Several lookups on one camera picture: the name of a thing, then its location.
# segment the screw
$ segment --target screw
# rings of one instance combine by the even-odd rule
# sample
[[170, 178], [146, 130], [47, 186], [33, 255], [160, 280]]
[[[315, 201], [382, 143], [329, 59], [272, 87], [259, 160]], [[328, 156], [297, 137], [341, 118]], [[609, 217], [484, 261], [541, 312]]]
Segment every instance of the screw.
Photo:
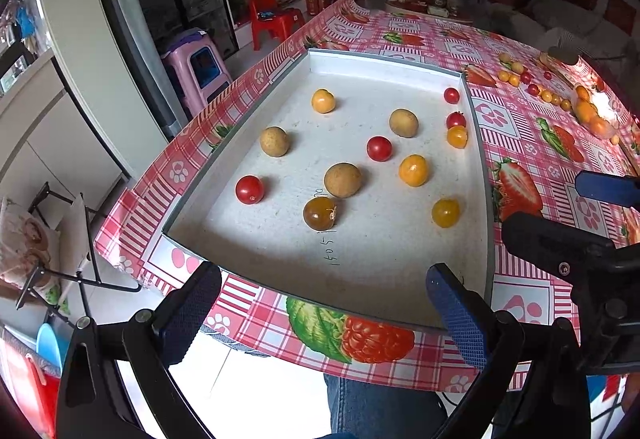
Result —
[[570, 271], [571, 266], [567, 262], [560, 262], [560, 264], [558, 265], [558, 273], [560, 273], [560, 275], [567, 276], [569, 275]]
[[148, 309], [141, 309], [136, 313], [136, 322], [143, 324], [151, 318], [153, 313]]
[[607, 315], [615, 320], [623, 319], [626, 316], [626, 304], [620, 298], [607, 300], [604, 305]]
[[91, 323], [91, 318], [89, 318], [88, 316], [81, 316], [78, 321], [76, 322], [76, 327], [78, 329], [84, 329], [85, 327], [87, 327], [89, 324]]

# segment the red plastic chair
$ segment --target red plastic chair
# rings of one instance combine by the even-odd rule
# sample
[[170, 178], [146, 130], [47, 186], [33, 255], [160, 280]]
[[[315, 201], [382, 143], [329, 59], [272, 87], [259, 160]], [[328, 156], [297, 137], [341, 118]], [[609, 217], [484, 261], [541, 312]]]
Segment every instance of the red plastic chair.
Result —
[[[276, 0], [249, 0], [249, 12], [251, 13], [251, 34], [254, 38], [254, 51], [260, 49], [260, 34], [268, 31], [271, 38], [278, 37], [284, 42], [293, 33], [293, 27], [305, 25], [305, 17], [295, 8], [281, 10]], [[259, 13], [271, 12], [274, 16], [261, 19]]]

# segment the blue gripper pad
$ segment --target blue gripper pad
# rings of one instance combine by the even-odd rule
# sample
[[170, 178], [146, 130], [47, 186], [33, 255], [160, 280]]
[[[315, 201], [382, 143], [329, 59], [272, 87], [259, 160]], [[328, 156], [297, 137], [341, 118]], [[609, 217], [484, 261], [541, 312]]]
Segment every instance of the blue gripper pad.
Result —
[[461, 302], [461, 298], [466, 294], [466, 289], [450, 272], [448, 280], [445, 279], [437, 266], [433, 265], [427, 271], [427, 293], [431, 303], [440, 313], [447, 326], [447, 331], [456, 342], [465, 361], [469, 365], [483, 369], [489, 356], [486, 336], [478, 322]]

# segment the tray rim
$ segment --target tray rim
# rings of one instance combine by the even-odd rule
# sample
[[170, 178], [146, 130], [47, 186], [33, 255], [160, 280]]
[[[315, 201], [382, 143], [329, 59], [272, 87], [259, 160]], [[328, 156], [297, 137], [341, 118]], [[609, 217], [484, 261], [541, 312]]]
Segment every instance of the tray rim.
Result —
[[[231, 139], [236, 135], [236, 133], [238, 132], [238, 130], [240, 129], [240, 127], [242, 127], [247, 120], [254, 114], [254, 112], [260, 107], [260, 105], [262, 104], [262, 102], [275, 90], [275, 88], [280, 85], [280, 83], [293, 71], [293, 69], [295, 69], [295, 67], [297, 67], [298, 65], [300, 65], [301, 63], [303, 63], [303, 61], [306, 60], [306, 58], [309, 58], [311, 55], [313, 54], [321, 54], [321, 55], [326, 55], [326, 54], [334, 54], [336, 56], [349, 56], [349, 57], [355, 57], [355, 58], [362, 58], [363, 60], [380, 60], [380, 61], [385, 61], [385, 62], [390, 62], [390, 63], [396, 63], [396, 64], [401, 64], [401, 65], [407, 65], [407, 66], [413, 66], [413, 67], [418, 67], [418, 68], [422, 68], [422, 69], [427, 69], [430, 71], [434, 71], [434, 72], [438, 72], [441, 74], [446, 74], [449, 75], [451, 77], [454, 78], [459, 78], [462, 81], [462, 85], [465, 91], [465, 95], [466, 98], [469, 102], [469, 106], [470, 106], [470, 110], [471, 110], [471, 116], [473, 118], [473, 122], [474, 122], [474, 129], [475, 129], [475, 133], [476, 133], [476, 140], [478, 141], [478, 147], [479, 150], [481, 152], [480, 155], [480, 162], [481, 162], [481, 168], [482, 168], [482, 181], [484, 183], [484, 201], [486, 204], [486, 223], [487, 223], [487, 261], [486, 261], [486, 278], [485, 278], [485, 284], [484, 284], [484, 294], [482, 295], [482, 298], [484, 299], [484, 301], [491, 306], [491, 301], [492, 301], [492, 297], [493, 297], [493, 292], [494, 292], [494, 275], [495, 275], [495, 239], [493, 238], [493, 234], [494, 234], [494, 214], [493, 214], [493, 200], [492, 200], [492, 194], [491, 194], [491, 184], [489, 182], [489, 168], [487, 167], [487, 163], [486, 163], [486, 153], [484, 152], [484, 142], [482, 141], [482, 135], [480, 132], [480, 127], [478, 125], [478, 117], [476, 116], [476, 111], [474, 110], [474, 104], [472, 101], [472, 96], [471, 96], [471, 91], [469, 90], [469, 86], [468, 83], [466, 82], [466, 77], [465, 74], [463, 72], [457, 72], [457, 71], [453, 71], [451, 69], [447, 69], [444, 67], [440, 67], [440, 66], [436, 66], [433, 64], [428, 64], [428, 63], [423, 63], [423, 62], [415, 62], [415, 61], [407, 61], [407, 60], [400, 60], [398, 58], [392, 57], [392, 56], [383, 56], [383, 55], [375, 55], [375, 54], [364, 54], [364, 53], [359, 53], [359, 52], [354, 52], [354, 51], [340, 51], [340, 50], [334, 50], [334, 49], [317, 49], [317, 48], [309, 48], [306, 49], [305, 51], [302, 51], [300, 53], [300, 55], [294, 60], [292, 61], [292, 63], [286, 67], [286, 69], [284, 69], [284, 71], [280, 74], [280, 76], [278, 76], [278, 78], [276, 78], [276, 80], [274, 82], [272, 82], [270, 85], [268, 85], [265, 90], [262, 92], [262, 94], [252, 103], [252, 105], [247, 109], [247, 111], [240, 117], [240, 119], [238, 120], [237, 123], [234, 124], [233, 129], [231, 129], [229, 131], [229, 133], [220, 141], [220, 144], [215, 148], [215, 150], [213, 152], [211, 152], [209, 154], [209, 156], [207, 157], [207, 161], [202, 165], [202, 167], [200, 168], [200, 170], [198, 170], [197, 174], [194, 176], [193, 180], [191, 180], [191, 182], [189, 183], [189, 186], [185, 189], [184, 194], [182, 194], [180, 196], [180, 198], [178, 199], [178, 202], [175, 204], [174, 208], [171, 210], [171, 212], [169, 213], [168, 217], [166, 218], [164, 224], [162, 225], [161, 228], [161, 235], [167, 239], [168, 241], [170, 241], [171, 243], [173, 243], [174, 245], [176, 245], [177, 247], [179, 247], [180, 249], [183, 249], [185, 252], [189, 253], [190, 255], [193, 255], [194, 257], [198, 257], [199, 259], [205, 261], [205, 262], [209, 262], [209, 260], [207, 260], [204, 257], [201, 257], [199, 254], [194, 253], [194, 251], [190, 250], [188, 247], [186, 247], [183, 244], [180, 244], [180, 242], [177, 242], [174, 238], [172, 238], [171, 236], [169, 236], [169, 231], [171, 231], [172, 226], [174, 225], [176, 219], [178, 218], [178, 214], [180, 213], [180, 211], [184, 208], [185, 204], [187, 204], [187, 202], [190, 199], [191, 194], [193, 194], [194, 190], [196, 190], [197, 186], [200, 184], [200, 181], [206, 176], [207, 172], [209, 171], [209, 169], [211, 168], [211, 166], [213, 165], [213, 163], [216, 161], [216, 159], [220, 156], [220, 153], [222, 153], [222, 151], [225, 149], [226, 145], [228, 144], [228, 142], [231, 141]], [[237, 275], [238, 273], [234, 273], [232, 271], [229, 271], [228, 269], [225, 269], [224, 266], [220, 265], [220, 264], [215, 264], [217, 267], [219, 267], [220, 269], [222, 269], [223, 271], [226, 271], [227, 273], [232, 273], [234, 275]], [[251, 278], [246, 278], [248, 281], [250, 282], [254, 282], [255, 284], [257, 284], [258, 286], [261, 286], [265, 289], [269, 289], [270, 291], [274, 291], [276, 293], [280, 293], [283, 294], [285, 296], [291, 296], [294, 298], [297, 298], [299, 300], [314, 304], [314, 305], [318, 305], [320, 307], [326, 307], [332, 310], [336, 310], [336, 311], [340, 311], [344, 314], [352, 314], [352, 315], [356, 315], [356, 316], [363, 316], [366, 319], [372, 320], [372, 321], [379, 321], [379, 322], [383, 322], [383, 323], [394, 323], [394, 324], [398, 324], [399, 326], [402, 327], [407, 327], [410, 329], [428, 329], [429, 331], [436, 331], [436, 332], [446, 332], [445, 328], [442, 327], [433, 327], [433, 326], [420, 326], [420, 325], [416, 325], [414, 323], [407, 323], [407, 322], [399, 322], [399, 321], [395, 321], [395, 320], [385, 320], [385, 319], [381, 319], [372, 315], [366, 315], [366, 314], [360, 314], [360, 313], [356, 313], [354, 311], [350, 311], [350, 310], [345, 310], [339, 307], [334, 307], [334, 306], [330, 306], [321, 302], [318, 302], [316, 300], [311, 300], [311, 299], [307, 299], [304, 297], [301, 297], [299, 295], [295, 295], [293, 293], [288, 293], [288, 292], [284, 292], [281, 289], [276, 289], [274, 287], [271, 287], [269, 285], [264, 285], [262, 282], [258, 282], [255, 281], [254, 279]], [[426, 285], [425, 285], [425, 289], [424, 289], [424, 295], [427, 295], [427, 291], [426, 291]]]

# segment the orange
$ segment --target orange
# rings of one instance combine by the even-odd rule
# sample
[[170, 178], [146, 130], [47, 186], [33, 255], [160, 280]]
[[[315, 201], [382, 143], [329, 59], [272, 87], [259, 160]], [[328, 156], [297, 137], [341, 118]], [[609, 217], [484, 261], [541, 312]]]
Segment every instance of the orange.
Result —
[[575, 93], [578, 95], [578, 98], [584, 100], [585, 102], [588, 102], [591, 99], [591, 95], [589, 94], [587, 88], [582, 85], [578, 85], [575, 88]]
[[578, 121], [582, 124], [588, 124], [593, 116], [598, 115], [596, 108], [584, 100], [578, 100], [575, 104], [574, 112], [575, 117], [578, 118]]
[[599, 138], [606, 138], [610, 134], [610, 123], [607, 120], [603, 120], [597, 114], [590, 119], [588, 126], [591, 133]]
[[326, 114], [335, 109], [335, 98], [332, 93], [326, 89], [318, 89], [313, 96], [311, 96], [311, 106], [316, 112]]
[[398, 175], [409, 186], [421, 186], [429, 178], [429, 164], [418, 154], [412, 154], [402, 159], [398, 167]]

